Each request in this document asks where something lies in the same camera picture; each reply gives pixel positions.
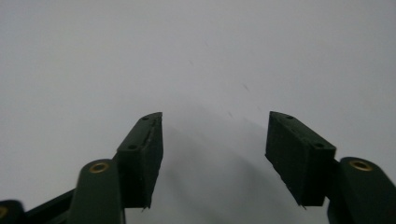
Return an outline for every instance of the white background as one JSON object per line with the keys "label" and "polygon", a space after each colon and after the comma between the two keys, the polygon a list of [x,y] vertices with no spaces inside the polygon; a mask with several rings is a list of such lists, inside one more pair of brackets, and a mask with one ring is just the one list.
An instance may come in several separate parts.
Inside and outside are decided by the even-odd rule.
{"label": "white background", "polygon": [[26,210],[163,112],[152,207],[129,223],[328,223],[264,158],[291,114],[396,182],[392,0],[0,1],[0,200]]}

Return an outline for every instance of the brass insert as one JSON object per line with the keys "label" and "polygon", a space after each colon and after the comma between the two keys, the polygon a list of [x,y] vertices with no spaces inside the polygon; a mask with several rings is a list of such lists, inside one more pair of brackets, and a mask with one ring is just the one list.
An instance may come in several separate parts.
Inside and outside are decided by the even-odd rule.
{"label": "brass insert", "polygon": [[93,174],[99,174],[108,169],[108,164],[105,162],[98,162],[90,167],[90,172]]}
{"label": "brass insert", "polygon": [[353,166],[355,169],[361,170],[361,171],[372,171],[373,167],[369,165],[365,161],[350,161],[349,164]]}
{"label": "brass insert", "polygon": [[0,219],[5,217],[7,213],[8,213],[8,208],[4,206],[0,206]]}

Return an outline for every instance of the screw hole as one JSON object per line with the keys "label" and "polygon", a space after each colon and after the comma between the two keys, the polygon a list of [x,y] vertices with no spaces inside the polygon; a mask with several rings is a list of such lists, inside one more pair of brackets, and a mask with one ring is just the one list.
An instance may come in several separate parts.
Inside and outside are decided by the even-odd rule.
{"label": "screw hole", "polygon": [[321,143],[316,143],[316,144],[315,144],[315,147],[324,147],[324,145],[321,144]]}
{"label": "screw hole", "polygon": [[367,162],[364,161],[350,161],[349,164],[353,166],[355,169],[361,171],[372,171],[373,167],[371,167]]}
{"label": "screw hole", "polygon": [[105,162],[98,162],[90,167],[90,172],[93,174],[102,173],[108,169],[108,164]]}

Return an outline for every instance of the white wall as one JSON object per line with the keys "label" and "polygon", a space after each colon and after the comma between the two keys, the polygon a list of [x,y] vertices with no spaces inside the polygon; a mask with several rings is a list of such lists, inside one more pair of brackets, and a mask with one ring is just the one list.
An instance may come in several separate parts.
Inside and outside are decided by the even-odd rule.
{"label": "white wall", "polygon": [[264,158],[289,113],[396,182],[396,4],[1,1],[0,200],[31,209],[163,112],[163,167],[130,223],[328,223]]}

